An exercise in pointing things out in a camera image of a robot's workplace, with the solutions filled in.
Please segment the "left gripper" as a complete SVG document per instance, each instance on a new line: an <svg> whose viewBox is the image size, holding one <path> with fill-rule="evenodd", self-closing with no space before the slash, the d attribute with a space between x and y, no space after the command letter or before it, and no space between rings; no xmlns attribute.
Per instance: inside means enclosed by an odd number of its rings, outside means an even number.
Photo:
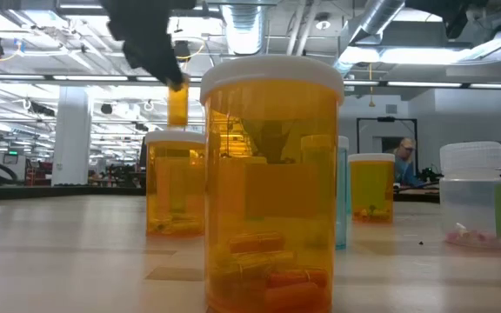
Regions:
<svg viewBox="0 0 501 313"><path fill-rule="evenodd" d="M100 0L112 37L123 41L132 69L142 68L173 90L186 83L167 33L171 0Z"/></svg>

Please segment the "small narrow orange pill bottle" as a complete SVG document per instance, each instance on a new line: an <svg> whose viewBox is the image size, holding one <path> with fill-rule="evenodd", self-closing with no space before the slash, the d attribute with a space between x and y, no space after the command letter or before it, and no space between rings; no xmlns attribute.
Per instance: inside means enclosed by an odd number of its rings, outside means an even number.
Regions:
<svg viewBox="0 0 501 313"><path fill-rule="evenodd" d="M172 127L185 127L189 115L189 83L186 78L181 83L168 85L167 123Z"/></svg>

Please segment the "orange pill bottle yellow capsules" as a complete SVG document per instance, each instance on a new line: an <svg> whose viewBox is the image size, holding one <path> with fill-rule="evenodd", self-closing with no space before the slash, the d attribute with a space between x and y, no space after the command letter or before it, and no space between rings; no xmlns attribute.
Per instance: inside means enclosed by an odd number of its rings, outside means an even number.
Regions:
<svg viewBox="0 0 501 313"><path fill-rule="evenodd" d="M203 134L158 130L146 144L146 235L197 237L204 233Z"/></svg>

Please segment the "teal pill bottle white cap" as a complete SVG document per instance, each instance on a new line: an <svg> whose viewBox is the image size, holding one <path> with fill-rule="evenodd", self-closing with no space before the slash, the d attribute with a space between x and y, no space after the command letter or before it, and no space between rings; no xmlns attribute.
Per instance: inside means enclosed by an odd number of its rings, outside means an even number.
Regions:
<svg viewBox="0 0 501 313"><path fill-rule="evenodd" d="M338 137L337 146L337 221L336 221L336 250L346 248L347 236L347 203L348 203L348 149L349 139Z"/></svg>

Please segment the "large orange pill bottle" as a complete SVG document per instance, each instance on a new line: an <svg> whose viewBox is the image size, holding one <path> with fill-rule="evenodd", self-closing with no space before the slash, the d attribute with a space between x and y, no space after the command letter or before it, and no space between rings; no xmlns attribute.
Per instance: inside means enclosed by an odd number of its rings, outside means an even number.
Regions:
<svg viewBox="0 0 501 313"><path fill-rule="evenodd" d="M204 280L219 313L330 313L340 74L307 57L208 70Z"/></svg>

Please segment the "orange pill bottle mixed pills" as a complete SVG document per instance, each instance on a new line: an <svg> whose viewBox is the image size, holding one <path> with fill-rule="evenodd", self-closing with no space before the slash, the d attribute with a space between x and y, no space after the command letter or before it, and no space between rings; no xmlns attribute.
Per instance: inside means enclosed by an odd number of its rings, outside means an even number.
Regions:
<svg viewBox="0 0 501 313"><path fill-rule="evenodd" d="M395 156L388 153L354 154L349 156L348 164L352 221L392 223Z"/></svg>

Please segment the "white building column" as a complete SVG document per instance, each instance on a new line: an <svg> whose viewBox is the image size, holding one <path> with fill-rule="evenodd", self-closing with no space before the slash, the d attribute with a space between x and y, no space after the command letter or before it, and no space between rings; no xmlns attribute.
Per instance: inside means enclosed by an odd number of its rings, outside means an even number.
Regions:
<svg viewBox="0 0 501 313"><path fill-rule="evenodd" d="M57 106L51 185L88 182L93 103L85 88L62 86Z"/></svg>

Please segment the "person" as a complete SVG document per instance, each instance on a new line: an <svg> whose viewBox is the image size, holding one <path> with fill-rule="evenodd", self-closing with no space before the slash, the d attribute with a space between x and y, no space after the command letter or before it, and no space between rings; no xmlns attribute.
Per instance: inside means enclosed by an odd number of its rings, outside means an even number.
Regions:
<svg viewBox="0 0 501 313"><path fill-rule="evenodd" d="M414 173L413 152L415 142L409 137L404 137L396 149L393 150L395 156L394 182L402 187L419 187L424 184Z"/></svg>

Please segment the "clear bottle pink pills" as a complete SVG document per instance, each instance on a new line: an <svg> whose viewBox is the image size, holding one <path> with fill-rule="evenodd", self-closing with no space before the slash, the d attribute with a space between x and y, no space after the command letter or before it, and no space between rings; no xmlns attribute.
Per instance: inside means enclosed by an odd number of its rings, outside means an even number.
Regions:
<svg viewBox="0 0 501 313"><path fill-rule="evenodd" d="M501 248L501 143L451 143L440 149L444 240Z"/></svg>

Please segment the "wide silver air duct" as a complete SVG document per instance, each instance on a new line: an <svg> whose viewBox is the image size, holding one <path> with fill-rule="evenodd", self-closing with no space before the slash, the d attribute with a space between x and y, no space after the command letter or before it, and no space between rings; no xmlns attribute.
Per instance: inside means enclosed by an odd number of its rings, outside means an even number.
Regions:
<svg viewBox="0 0 501 313"><path fill-rule="evenodd" d="M264 47L266 8L262 0L234 0L219 6L230 54L251 56Z"/></svg>

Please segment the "slanted silver air duct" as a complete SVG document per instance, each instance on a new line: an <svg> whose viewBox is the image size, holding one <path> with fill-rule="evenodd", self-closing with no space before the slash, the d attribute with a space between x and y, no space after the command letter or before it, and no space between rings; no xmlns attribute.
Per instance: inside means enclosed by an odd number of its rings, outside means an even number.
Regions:
<svg viewBox="0 0 501 313"><path fill-rule="evenodd" d="M384 30L404 7L405 0L369 0L361 15L345 22L339 43L343 47L380 44Z"/></svg>

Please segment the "black door frame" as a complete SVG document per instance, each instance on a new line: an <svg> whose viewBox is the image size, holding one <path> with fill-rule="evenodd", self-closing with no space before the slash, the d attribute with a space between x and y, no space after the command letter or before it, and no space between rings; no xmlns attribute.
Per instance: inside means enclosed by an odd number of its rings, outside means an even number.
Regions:
<svg viewBox="0 0 501 313"><path fill-rule="evenodd" d="M358 117L355 122L357 153L390 153L404 138L413 141L413 172L418 172L418 120L398 117Z"/></svg>

